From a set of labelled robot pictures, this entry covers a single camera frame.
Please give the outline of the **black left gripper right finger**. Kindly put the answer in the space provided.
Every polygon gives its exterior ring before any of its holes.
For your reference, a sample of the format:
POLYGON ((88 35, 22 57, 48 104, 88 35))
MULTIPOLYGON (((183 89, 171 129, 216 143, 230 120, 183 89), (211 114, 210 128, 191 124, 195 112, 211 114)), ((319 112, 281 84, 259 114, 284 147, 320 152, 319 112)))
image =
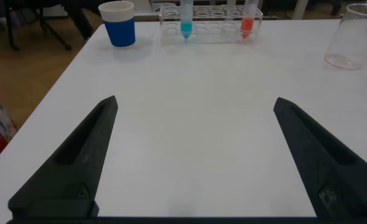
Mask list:
POLYGON ((367 218, 367 162, 295 103, 273 109, 318 218, 367 218))

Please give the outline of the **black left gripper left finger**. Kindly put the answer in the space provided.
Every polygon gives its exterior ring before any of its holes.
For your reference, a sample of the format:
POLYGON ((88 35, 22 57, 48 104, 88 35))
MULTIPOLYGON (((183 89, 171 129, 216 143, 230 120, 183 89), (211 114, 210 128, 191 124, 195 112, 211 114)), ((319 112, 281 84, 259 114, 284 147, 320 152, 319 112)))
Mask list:
POLYGON ((13 218, 93 218, 118 104, 100 101, 8 201, 13 218))

